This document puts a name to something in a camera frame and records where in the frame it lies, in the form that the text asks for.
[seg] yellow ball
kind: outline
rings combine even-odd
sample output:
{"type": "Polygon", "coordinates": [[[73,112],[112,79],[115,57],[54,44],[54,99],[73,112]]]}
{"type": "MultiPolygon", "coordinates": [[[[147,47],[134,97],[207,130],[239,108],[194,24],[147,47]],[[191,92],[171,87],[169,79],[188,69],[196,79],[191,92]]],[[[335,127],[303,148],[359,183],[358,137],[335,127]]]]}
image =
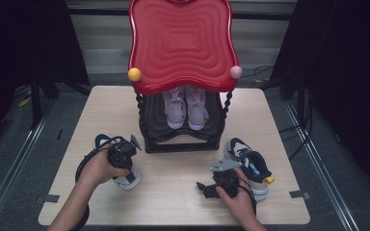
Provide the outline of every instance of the yellow ball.
{"type": "Polygon", "coordinates": [[[131,68],[128,70],[128,78],[133,82],[139,81],[141,79],[141,71],[136,67],[131,68]]]}

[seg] shoe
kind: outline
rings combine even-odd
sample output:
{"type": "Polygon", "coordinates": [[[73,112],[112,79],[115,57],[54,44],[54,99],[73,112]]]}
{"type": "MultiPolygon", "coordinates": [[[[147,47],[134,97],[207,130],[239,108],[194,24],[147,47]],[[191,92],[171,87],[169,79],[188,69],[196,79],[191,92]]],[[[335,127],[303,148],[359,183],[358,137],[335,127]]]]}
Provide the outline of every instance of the shoe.
{"type": "MultiPolygon", "coordinates": [[[[111,139],[107,134],[98,134],[94,139],[94,148],[97,149],[100,147],[101,144],[111,139]]],[[[117,184],[117,186],[123,190],[131,190],[134,187],[136,187],[141,179],[143,178],[141,172],[134,166],[134,164],[131,166],[130,173],[126,175],[125,177],[116,177],[113,178],[114,182],[117,184]]]]}
{"type": "Polygon", "coordinates": [[[205,90],[192,86],[185,87],[185,98],[188,104],[188,125],[193,130],[200,130],[209,118],[205,108],[205,90]]]}
{"type": "Polygon", "coordinates": [[[238,138],[232,138],[227,143],[225,158],[241,162],[241,169],[248,177],[249,185],[257,201],[267,198],[269,184],[275,181],[272,172],[267,169],[266,162],[260,153],[253,151],[238,138]]]}
{"type": "Polygon", "coordinates": [[[172,129],[182,127],[186,116],[184,89],[180,87],[166,91],[163,93],[163,98],[168,125],[172,129]]]}

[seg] pink ball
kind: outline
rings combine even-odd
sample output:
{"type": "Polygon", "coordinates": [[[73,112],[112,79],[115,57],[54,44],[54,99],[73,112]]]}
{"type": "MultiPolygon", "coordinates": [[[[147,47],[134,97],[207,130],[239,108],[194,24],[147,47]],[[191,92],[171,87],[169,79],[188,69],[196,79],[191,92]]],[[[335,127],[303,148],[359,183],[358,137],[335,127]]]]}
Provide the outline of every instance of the pink ball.
{"type": "Polygon", "coordinates": [[[242,67],[235,65],[230,69],[230,76],[233,79],[239,79],[242,76],[242,67]]]}

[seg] red wavy tray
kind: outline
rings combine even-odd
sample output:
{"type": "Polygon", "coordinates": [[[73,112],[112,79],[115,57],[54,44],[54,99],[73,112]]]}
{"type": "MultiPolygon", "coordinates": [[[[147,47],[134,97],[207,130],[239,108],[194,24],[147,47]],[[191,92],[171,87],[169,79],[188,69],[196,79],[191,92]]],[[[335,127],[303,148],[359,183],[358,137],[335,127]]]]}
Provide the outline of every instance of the red wavy tray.
{"type": "Polygon", "coordinates": [[[142,72],[131,82],[137,93],[156,94],[183,85],[231,91],[238,65],[230,35],[227,0],[132,0],[133,43],[129,69],[142,72]]]}

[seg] wooden table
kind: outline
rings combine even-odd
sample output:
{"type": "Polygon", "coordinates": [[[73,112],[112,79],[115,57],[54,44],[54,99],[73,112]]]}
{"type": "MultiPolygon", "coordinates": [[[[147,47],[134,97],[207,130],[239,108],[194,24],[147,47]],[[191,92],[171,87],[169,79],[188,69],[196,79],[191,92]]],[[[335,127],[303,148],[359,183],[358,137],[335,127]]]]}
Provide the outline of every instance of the wooden table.
{"type": "MultiPolygon", "coordinates": [[[[84,155],[93,150],[97,134],[129,139],[134,133],[144,146],[135,97],[131,87],[92,89],[49,192],[59,195],[59,201],[44,203],[40,224],[50,224],[61,210],[74,186],[75,170],[84,155]]],[[[143,174],[142,182],[128,192],[118,189],[113,181],[100,185],[90,200],[87,225],[238,225],[220,199],[206,199],[196,184],[214,183],[209,168],[224,156],[225,144],[232,137],[261,153],[276,177],[268,198],[257,204],[258,219],[264,224],[308,223],[304,199],[293,199],[289,194],[298,191],[299,186],[263,91],[236,89],[219,150],[156,154],[139,151],[133,161],[143,174]]],[[[195,138],[181,136],[170,142],[192,140],[195,138]]]]}

